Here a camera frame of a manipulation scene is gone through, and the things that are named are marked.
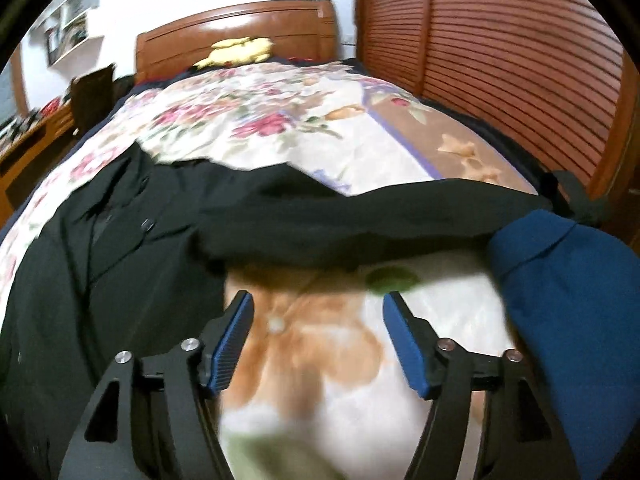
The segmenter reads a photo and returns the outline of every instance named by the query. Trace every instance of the yellow plush toy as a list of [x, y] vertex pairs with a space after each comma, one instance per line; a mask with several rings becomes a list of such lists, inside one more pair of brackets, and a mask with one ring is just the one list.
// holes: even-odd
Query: yellow plush toy
[[211, 45], [209, 57], [197, 62], [194, 66], [201, 69], [207, 66], [239, 66], [249, 63], [260, 63], [271, 55], [269, 38], [238, 38], [222, 40]]

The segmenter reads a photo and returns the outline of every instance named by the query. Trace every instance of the wooden wardrobe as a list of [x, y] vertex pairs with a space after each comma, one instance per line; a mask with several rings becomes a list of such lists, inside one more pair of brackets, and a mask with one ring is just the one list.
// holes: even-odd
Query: wooden wardrobe
[[374, 76], [485, 120], [592, 196], [625, 193], [639, 76], [587, 0], [357, 0], [356, 23]]

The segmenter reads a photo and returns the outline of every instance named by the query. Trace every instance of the metal screw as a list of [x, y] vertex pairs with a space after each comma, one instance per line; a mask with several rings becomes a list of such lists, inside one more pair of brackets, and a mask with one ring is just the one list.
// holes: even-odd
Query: metal screw
[[448, 337], [443, 337], [442, 339], [438, 339], [438, 348], [440, 350], [444, 350], [445, 352], [451, 352], [456, 347], [456, 342], [453, 339], [449, 339]]
[[512, 363], [519, 363], [524, 359], [524, 356], [515, 348], [508, 349], [505, 355], [507, 356], [507, 359]]
[[185, 352], [190, 352], [191, 350], [195, 350], [198, 346], [200, 346], [200, 342], [193, 337], [185, 339], [183, 342], [180, 343], [180, 348], [182, 348]]
[[123, 365], [124, 363], [128, 363], [133, 355], [128, 350], [123, 350], [122, 352], [118, 352], [115, 357], [115, 361], [119, 365]]

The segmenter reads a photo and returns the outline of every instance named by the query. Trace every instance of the black jacket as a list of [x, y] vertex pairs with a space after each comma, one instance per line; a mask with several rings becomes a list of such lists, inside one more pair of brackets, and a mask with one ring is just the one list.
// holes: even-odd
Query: black jacket
[[18, 268], [0, 333], [0, 412], [56, 478], [113, 356], [168, 351], [223, 309], [224, 262], [347, 267], [483, 245], [547, 199], [469, 180], [344, 197], [286, 165], [154, 164], [133, 144], [72, 193]]

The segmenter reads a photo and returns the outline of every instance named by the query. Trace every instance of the wall shelf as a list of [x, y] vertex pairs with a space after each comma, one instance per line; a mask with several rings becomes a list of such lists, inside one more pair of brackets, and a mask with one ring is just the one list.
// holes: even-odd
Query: wall shelf
[[71, 25], [73, 25], [75, 22], [77, 22], [80, 18], [82, 18], [83, 16], [86, 16], [88, 14], [88, 12], [89, 12], [89, 9], [83, 10], [76, 17], [74, 17], [71, 20], [69, 20], [68, 22], [66, 22], [66, 24], [63, 25], [60, 30], [65, 30], [66, 28], [71, 27]]
[[104, 38], [104, 36], [89, 36], [88, 38], [84, 38], [84, 40], [82, 40], [80, 43], [74, 45], [73, 47], [71, 47], [69, 50], [67, 50], [62, 56], [60, 56], [57, 60], [55, 60], [51, 66], [56, 66], [58, 63], [60, 63], [63, 59], [65, 59], [66, 57], [69, 56], [69, 54], [71, 54], [72, 52], [76, 51], [81, 45], [87, 44], [87, 43], [91, 43], [93, 41], [97, 41], [97, 40], [101, 40], [102, 38]]

